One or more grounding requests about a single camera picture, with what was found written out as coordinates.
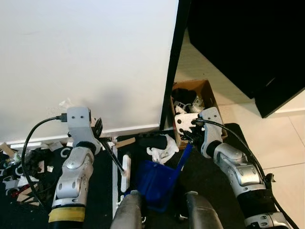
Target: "cardboard box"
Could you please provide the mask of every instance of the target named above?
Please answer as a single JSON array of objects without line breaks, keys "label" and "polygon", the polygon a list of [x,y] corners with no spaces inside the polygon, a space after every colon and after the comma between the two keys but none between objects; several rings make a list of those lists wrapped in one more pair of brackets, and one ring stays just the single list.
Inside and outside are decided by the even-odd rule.
[{"label": "cardboard box", "polygon": [[[203,104],[205,108],[210,108],[210,107],[216,107],[218,112],[219,108],[217,105],[217,102],[215,100],[211,85],[208,80],[189,80],[189,81],[182,81],[182,82],[177,82],[174,83],[173,85],[173,90],[177,88],[183,88],[183,89],[188,89],[188,90],[194,90],[196,91],[197,95],[203,99]],[[172,113],[173,116],[175,116],[175,109],[173,106],[173,98],[171,98],[171,108],[172,108]],[[179,147],[179,149],[185,149],[188,141],[187,140],[182,140],[180,138],[180,134],[177,131],[175,121],[173,121],[173,130],[175,134],[175,140],[176,143]],[[222,139],[224,140],[228,135],[225,130],[222,130]]]}]

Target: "black mat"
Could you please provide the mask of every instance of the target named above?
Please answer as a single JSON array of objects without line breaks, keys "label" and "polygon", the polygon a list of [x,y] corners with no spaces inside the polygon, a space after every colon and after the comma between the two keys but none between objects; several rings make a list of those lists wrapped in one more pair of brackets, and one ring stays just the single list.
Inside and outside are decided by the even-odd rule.
[{"label": "black mat", "polygon": [[[237,124],[227,124],[243,137],[242,131]],[[226,143],[245,150],[244,147],[232,135],[228,135]],[[125,146],[119,151],[119,156],[126,152],[132,155],[132,175],[136,173],[137,164],[141,159],[151,159],[146,149],[139,148],[136,144]],[[180,158],[177,153],[166,163],[167,166],[175,167]],[[90,179],[90,188],[86,208],[86,218],[83,228],[107,229],[112,222],[112,161],[106,152],[100,152],[94,161],[94,173]],[[236,198],[231,190],[226,176],[214,165],[212,160],[204,159],[196,150],[190,155],[183,172],[176,185],[173,199],[163,214],[147,211],[146,229],[188,229],[188,222],[179,223],[175,219],[177,208],[180,207],[181,194],[185,191],[197,191],[205,196],[217,211],[225,229],[244,229],[244,218],[238,206]],[[15,199],[5,196],[4,184],[0,184],[0,227],[4,229],[41,229],[47,228],[48,215],[41,207],[20,205]]]}]

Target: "black cable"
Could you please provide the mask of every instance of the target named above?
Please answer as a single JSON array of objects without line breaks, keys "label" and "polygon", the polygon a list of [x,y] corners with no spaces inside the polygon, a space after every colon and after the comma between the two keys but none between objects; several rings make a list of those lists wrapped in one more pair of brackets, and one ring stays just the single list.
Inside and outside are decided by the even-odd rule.
[{"label": "black cable", "polygon": [[[258,162],[257,158],[255,157],[255,155],[253,154],[253,152],[251,151],[251,149],[248,147],[248,145],[244,142],[244,140],[241,139],[241,137],[235,133],[233,130],[229,129],[228,127],[214,122],[214,121],[210,121],[210,120],[205,120],[205,119],[196,119],[194,122],[203,122],[203,123],[209,123],[209,124],[213,124],[216,126],[221,127],[222,129],[225,129],[226,131],[230,132],[231,134],[233,134],[245,147],[246,149],[249,151],[250,156],[252,157],[252,159],[254,160],[255,164],[258,167],[259,172],[261,173],[261,176],[264,180],[264,183],[266,185],[266,176],[264,174],[264,171],[260,165],[260,163]],[[280,212],[282,212],[282,214],[284,215],[285,219],[287,220],[287,222],[294,228],[294,229],[299,229],[299,227],[296,225],[296,223],[289,217],[289,215],[283,210],[283,208],[281,207],[281,205],[277,202],[275,196],[272,193],[272,200],[274,202],[274,204],[276,205],[276,207],[279,209]]]},{"label": "black cable", "polygon": [[57,120],[57,119],[61,119],[61,116],[56,116],[56,117],[53,117],[53,118],[48,118],[48,119],[45,119],[43,121],[41,121],[40,123],[37,123],[30,131],[29,135],[27,136],[25,142],[24,142],[24,146],[23,146],[23,149],[22,149],[22,154],[21,154],[21,166],[22,166],[22,170],[23,170],[23,174],[25,175],[28,183],[29,183],[29,186],[30,188],[32,189],[32,194],[34,195],[34,197],[38,200],[38,202],[41,204],[41,206],[47,211],[47,212],[50,212],[51,211],[51,208],[49,207],[46,207],[43,202],[40,200],[40,198],[38,197],[38,193],[34,187],[34,182],[31,181],[31,178],[30,178],[30,175],[25,167],[25,152],[26,152],[26,149],[27,149],[27,146],[28,146],[28,143],[29,143],[29,140],[31,138],[31,136],[33,135],[34,131],[42,124],[48,122],[48,121],[51,121],[51,120]]}]

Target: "beige floor tile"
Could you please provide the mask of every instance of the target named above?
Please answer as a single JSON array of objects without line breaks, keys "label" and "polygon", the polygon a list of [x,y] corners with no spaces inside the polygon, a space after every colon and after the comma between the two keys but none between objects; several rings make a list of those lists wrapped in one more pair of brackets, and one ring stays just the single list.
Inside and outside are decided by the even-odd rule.
[{"label": "beige floor tile", "polygon": [[293,115],[289,119],[305,145],[305,115]]},{"label": "beige floor tile", "polygon": [[262,119],[254,103],[220,106],[224,123],[240,125],[263,168],[305,162],[305,147],[288,117]]},{"label": "beige floor tile", "polygon": [[265,169],[265,173],[273,173],[273,193],[285,212],[300,229],[305,229],[304,182],[305,165],[294,165]]},{"label": "beige floor tile", "polygon": [[186,33],[181,48],[175,81],[208,79],[217,103],[233,104],[251,101],[189,42]]}]

